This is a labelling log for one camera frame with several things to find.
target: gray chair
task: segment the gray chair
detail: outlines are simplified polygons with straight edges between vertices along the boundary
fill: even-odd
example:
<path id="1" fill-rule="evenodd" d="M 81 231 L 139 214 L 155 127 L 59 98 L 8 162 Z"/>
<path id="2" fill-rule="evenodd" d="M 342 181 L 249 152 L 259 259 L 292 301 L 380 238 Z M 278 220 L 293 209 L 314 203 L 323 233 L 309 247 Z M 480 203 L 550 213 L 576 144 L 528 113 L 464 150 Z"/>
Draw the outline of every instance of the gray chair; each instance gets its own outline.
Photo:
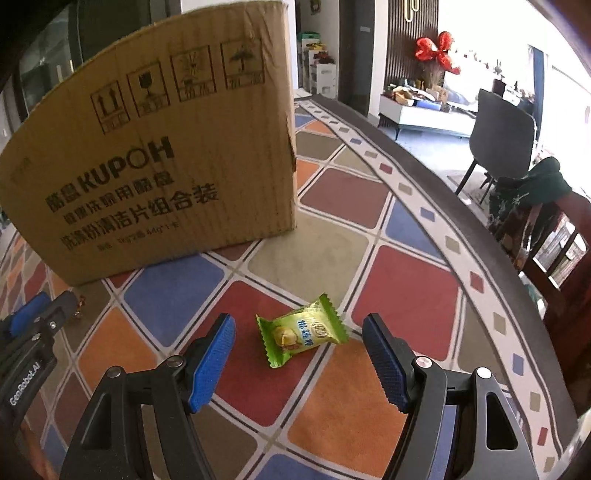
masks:
<path id="1" fill-rule="evenodd" d="M 482 200 L 495 179 L 523 178 L 530 169 L 534 138 L 535 122 L 531 115 L 495 93 L 480 90 L 478 114 L 470 136 L 470 151 L 474 161 L 458 185 L 456 195 L 464 188 L 476 164 L 484 167 L 490 177 Z"/>

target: blue curtain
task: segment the blue curtain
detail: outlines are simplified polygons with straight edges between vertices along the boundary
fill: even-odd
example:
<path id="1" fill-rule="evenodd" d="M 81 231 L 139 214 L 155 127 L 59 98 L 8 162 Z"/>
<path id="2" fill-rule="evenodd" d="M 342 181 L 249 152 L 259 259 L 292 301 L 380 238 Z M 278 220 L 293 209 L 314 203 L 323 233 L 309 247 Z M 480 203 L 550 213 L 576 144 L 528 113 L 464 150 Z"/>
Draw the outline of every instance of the blue curtain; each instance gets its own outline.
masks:
<path id="1" fill-rule="evenodd" d="M 538 131 L 535 134 L 535 139 L 540 139 L 540 131 L 542 130 L 542 114 L 544 110 L 544 82 L 545 82 L 545 62 L 544 52 L 532 47 L 534 52 L 534 120 L 538 127 Z"/>

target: balloon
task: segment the balloon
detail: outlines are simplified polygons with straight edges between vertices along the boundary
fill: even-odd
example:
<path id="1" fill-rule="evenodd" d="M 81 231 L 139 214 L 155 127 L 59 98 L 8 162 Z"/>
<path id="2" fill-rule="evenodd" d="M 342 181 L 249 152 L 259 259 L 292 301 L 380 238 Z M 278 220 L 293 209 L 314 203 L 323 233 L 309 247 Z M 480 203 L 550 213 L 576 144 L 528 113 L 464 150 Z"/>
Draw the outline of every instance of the balloon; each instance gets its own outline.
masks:
<path id="1" fill-rule="evenodd" d="M 452 48 L 453 37 L 452 34 L 449 32 L 441 32 L 439 37 L 437 38 L 437 44 L 439 45 L 439 50 L 441 51 L 449 51 Z"/>
<path id="2" fill-rule="evenodd" d="M 452 58 L 447 53 L 445 53 L 443 51 L 441 51 L 437 54 L 437 61 L 448 72 L 451 72 L 455 75 L 459 75 L 462 72 L 462 69 L 460 68 L 460 66 L 454 64 L 452 61 Z"/>
<path id="3" fill-rule="evenodd" d="M 437 56 L 438 49 L 433 40 L 421 37 L 417 40 L 417 49 L 414 56 L 420 61 L 429 61 Z"/>

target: candy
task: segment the candy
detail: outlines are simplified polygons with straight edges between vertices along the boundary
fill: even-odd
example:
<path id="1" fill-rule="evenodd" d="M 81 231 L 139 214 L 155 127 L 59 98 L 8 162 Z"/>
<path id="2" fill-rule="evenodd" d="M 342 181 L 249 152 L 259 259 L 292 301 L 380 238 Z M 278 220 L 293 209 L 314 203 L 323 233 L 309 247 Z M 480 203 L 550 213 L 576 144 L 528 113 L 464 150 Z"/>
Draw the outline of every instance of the candy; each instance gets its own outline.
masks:
<path id="1" fill-rule="evenodd" d="M 326 294 L 273 321 L 256 316 L 269 364 L 283 365 L 295 354 L 325 342 L 343 343 L 347 332 Z"/>

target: blue gripper pad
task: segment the blue gripper pad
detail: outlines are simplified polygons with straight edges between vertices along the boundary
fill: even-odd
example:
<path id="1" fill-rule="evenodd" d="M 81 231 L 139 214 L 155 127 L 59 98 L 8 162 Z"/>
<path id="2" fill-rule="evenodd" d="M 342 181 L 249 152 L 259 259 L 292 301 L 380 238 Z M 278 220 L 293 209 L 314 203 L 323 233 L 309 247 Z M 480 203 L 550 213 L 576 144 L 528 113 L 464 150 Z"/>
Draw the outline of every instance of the blue gripper pad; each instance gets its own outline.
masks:
<path id="1" fill-rule="evenodd" d="M 42 313 L 50 303 L 50 296 L 42 291 L 13 313 L 9 330 L 12 338 L 16 338 L 25 333 L 31 322 L 37 318 L 37 316 Z"/>
<path id="2" fill-rule="evenodd" d="M 236 321 L 232 316 L 226 315 L 193 374 L 193 389 L 189 397 L 189 409 L 192 413 L 197 413 L 212 399 L 235 339 Z"/>
<path id="3" fill-rule="evenodd" d="M 388 401 L 400 412 L 408 413 L 410 399 L 407 395 L 405 375 L 398 359 L 373 318 L 366 317 L 361 328 L 363 344 L 378 374 Z"/>

